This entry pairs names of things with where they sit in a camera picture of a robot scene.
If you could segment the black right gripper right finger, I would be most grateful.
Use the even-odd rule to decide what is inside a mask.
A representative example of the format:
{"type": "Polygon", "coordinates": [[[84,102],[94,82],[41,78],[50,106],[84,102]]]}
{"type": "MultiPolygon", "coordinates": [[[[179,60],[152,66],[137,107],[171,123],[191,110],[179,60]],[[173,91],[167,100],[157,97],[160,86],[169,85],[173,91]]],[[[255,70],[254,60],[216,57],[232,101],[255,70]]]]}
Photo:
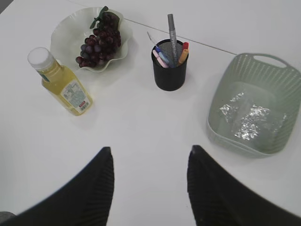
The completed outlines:
{"type": "Polygon", "coordinates": [[[301,218],[240,183],[201,146],[193,145],[187,191],[198,226],[299,226],[301,218]]]}

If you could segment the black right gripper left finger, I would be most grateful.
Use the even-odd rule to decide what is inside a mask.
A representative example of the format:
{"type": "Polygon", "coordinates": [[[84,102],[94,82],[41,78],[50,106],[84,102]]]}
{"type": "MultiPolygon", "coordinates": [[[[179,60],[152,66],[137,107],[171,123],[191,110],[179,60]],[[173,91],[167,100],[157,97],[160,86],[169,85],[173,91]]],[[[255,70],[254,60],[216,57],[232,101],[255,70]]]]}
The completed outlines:
{"type": "Polygon", "coordinates": [[[2,226],[105,226],[114,193],[110,147],[97,155],[66,185],[2,226]]]}

